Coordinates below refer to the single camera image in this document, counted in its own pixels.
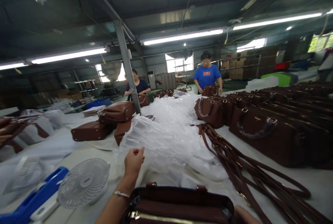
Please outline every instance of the hand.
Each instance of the hand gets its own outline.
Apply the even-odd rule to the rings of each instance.
[[[143,156],[144,151],[145,147],[142,147],[141,149],[130,149],[130,151],[125,157],[124,177],[135,177],[135,180],[138,178],[141,165],[143,164],[143,161],[145,159],[145,157]]]
[[[235,217],[239,224],[262,224],[254,218],[247,210],[239,205],[235,206]]]

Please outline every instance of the window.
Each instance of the window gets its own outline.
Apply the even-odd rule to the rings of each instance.
[[[319,35],[313,35],[308,52],[316,52],[330,47],[333,47],[333,32],[320,37]]]
[[[193,55],[186,60],[184,58],[174,59],[168,55],[165,55],[165,60],[168,73],[194,70]]]
[[[256,40],[251,41],[247,45],[237,47],[237,52],[242,52],[251,49],[257,49],[266,46],[267,39],[266,38],[259,38]]]
[[[96,70],[98,72],[98,76],[100,78],[101,83],[110,82],[110,80],[102,72],[102,65],[97,64],[97,65],[95,65],[95,67],[96,67]],[[125,78],[124,65],[123,65],[123,63],[121,63],[120,73],[119,73],[117,81],[125,81],[125,80],[126,80],[126,78]]]

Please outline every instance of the silver bracelet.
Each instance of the silver bracelet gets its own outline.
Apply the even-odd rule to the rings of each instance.
[[[113,192],[114,195],[120,195],[120,196],[124,196],[126,198],[129,198],[129,195],[125,194],[125,193],[122,193],[121,191],[115,191]]]

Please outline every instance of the fan grille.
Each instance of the fan grille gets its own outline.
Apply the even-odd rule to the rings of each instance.
[[[103,159],[92,158],[79,163],[60,184],[60,205],[71,209],[89,203],[105,186],[108,177],[109,165]]]

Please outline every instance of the woman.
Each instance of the woman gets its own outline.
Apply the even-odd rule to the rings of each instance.
[[[116,187],[115,194],[113,194],[108,200],[95,224],[120,223],[121,217],[129,205],[129,199],[127,196],[129,196],[134,190],[141,165],[144,162],[144,151],[144,147],[141,149],[130,149],[125,157],[125,175]],[[260,221],[255,219],[249,212],[240,206],[235,206],[235,216],[239,223],[261,224]]]
[[[136,92],[138,93],[138,95],[143,95],[147,92],[150,92],[151,89],[150,89],[149,85],[146,83],[145,80],[139,79],[138,72],[135,69],[132,69],[132,73],[133,73],[133,78],[134,78],[134,84],[136,87]],[[131,91],[129,89],[129,83],[127,83],[126,89],[125,89],[125,96],[129,96],[130,94],[131,94]]]

